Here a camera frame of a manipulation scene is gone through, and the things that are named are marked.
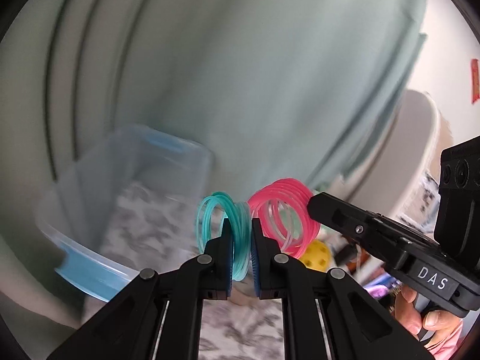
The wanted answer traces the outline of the person's right hand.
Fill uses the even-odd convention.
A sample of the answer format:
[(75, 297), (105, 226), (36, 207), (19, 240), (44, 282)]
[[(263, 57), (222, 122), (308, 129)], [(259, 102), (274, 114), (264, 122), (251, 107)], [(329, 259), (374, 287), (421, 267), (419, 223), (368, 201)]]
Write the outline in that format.
[(420, 330), (425, 328), (433, 332), (433, 336), (425, 348), (435, 359), (450, 359), (456, 352), (456, 346), (461, 336), (463, 320), (444, 310), (434, 310), (425, 317), (415, 309), (414, 301), (417, 292), (403, 285), (394, 303), (394, 317), (415, 338)]

